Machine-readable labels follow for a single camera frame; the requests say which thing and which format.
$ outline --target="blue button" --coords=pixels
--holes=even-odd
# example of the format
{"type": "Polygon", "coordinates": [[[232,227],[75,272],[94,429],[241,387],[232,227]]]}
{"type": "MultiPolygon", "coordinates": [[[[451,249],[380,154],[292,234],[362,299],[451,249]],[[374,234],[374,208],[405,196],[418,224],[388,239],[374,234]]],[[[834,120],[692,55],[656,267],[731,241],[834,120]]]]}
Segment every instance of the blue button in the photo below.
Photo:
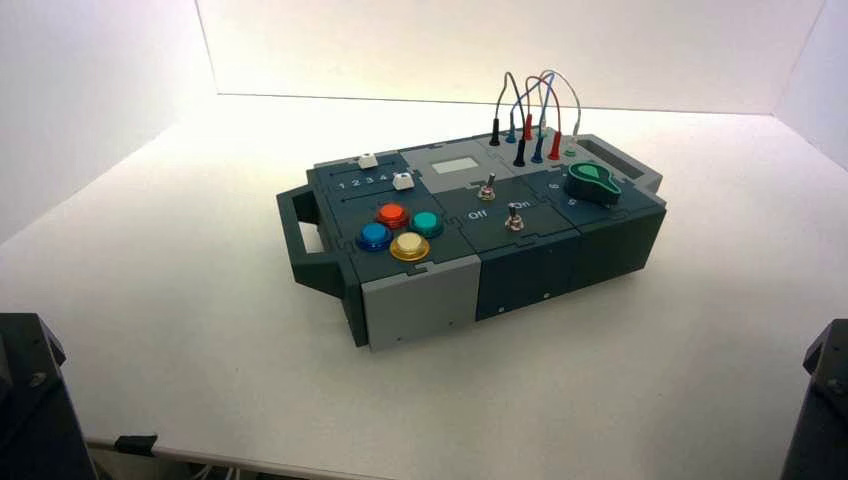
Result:
{"type": "Polygon", "coordinates": [[[359,248],[369,252],[385,250],[392,243],[392,232],[383,224],[369,223],[362,227],[362,231],[356,238],[356,243],[359,248]]]}

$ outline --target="red plug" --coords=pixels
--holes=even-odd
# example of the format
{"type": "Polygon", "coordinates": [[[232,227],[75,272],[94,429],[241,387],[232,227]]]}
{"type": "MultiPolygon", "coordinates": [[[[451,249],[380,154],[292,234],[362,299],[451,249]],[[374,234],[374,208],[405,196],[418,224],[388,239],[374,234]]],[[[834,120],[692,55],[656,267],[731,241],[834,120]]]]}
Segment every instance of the red plug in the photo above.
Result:
{"type": "Polygon", "coordinates": [[[524,121],[524,140],[533,140],[533,114],[527,112],[527,119],[524,121]]]}
{"type": "Polygon", "coordinates": [[[548,158],[551,160],[559,160],[559,141],[562,140],[562,133],[557,130],[557,133],[554,134],[554,144],[551,145],[551,153],[548,154],[548,158]]]}

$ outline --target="display screen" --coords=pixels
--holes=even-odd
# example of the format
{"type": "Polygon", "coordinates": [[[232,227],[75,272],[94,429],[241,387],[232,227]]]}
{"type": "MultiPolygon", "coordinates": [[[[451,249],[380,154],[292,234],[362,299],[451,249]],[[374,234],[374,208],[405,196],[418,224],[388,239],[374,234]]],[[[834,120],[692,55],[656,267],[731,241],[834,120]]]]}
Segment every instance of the display screen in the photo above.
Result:
{"type": "Polygon", "coordinates": [[[456,172],[458,170],[465,170],[466,168],[474,168],[479,164],[474,161],[471,157],[462,157],[456,158],[453,160],[445,160],[444,162],[434,163],[432,164],[433,170],[436,171],[439,175],[443,173],[456,172]]]}

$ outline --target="screw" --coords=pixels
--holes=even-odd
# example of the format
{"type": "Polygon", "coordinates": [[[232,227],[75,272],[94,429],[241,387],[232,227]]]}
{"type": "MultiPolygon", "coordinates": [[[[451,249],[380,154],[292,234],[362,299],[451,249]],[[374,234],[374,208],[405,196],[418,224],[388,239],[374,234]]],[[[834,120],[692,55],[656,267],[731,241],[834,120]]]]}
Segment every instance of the screw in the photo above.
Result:
{"type": "Polygon", "coordinates": [[[828,390],[833,392],[833,394],[837,397],[843,397],[845,394],[848,394],[848,388],[846,388],[846,385],[838,378],[829,379],[825,385],[827,385],[828,390]]]}
{"type": "Polygon", "coordinates": [[[35,388],[44,381],[47,380],[47,374],[44,372],[35,372],[32,374],[32,378],[29,379],[29,388],[35,388]]]}

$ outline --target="white cable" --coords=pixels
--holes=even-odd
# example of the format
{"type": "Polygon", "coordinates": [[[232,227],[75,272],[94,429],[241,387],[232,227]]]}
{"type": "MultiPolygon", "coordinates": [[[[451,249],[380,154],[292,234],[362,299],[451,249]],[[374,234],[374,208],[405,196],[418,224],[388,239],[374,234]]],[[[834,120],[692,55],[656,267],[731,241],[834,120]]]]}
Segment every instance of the white cable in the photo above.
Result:
{"type": "Polygon", "coordinates": [[[574,91],[574,87],[571,86],[571,82],[569,82],[568,79],[565,78],[565,76],[563,74],[559,73],[558,71],[556,71],[552,68],[548,68],[548,69],[544,70],[543,75],[539,75],[539,76],[544,78],[545,75],[550,75],[552,73],[554,75],[556,75],[557,77],[561,78],[562,81],[565,82],[566,85],[568,85],[568,89],[571,90],[571,95],[574,97],[574,103],[577,104],[577,121],[574,122],[574,131],[572,132],[572,135],[576,137],[578,130],[580,130],[580,118],[582,117],[582,113],[583,113],[583,109],[580,107],[580,99],[577,98],[577,92],[574,91]]]}
{"type": "Polygon", "coordinates": [[[200,480],[201,477],[206,478],[206,476],[209,475],[209,472],[211,470],[212,470],[212,465],[206,465],[203,468],[201,468],[199,472],[195,473],[194,476],[189,478],[188,480],[200,480]]]}

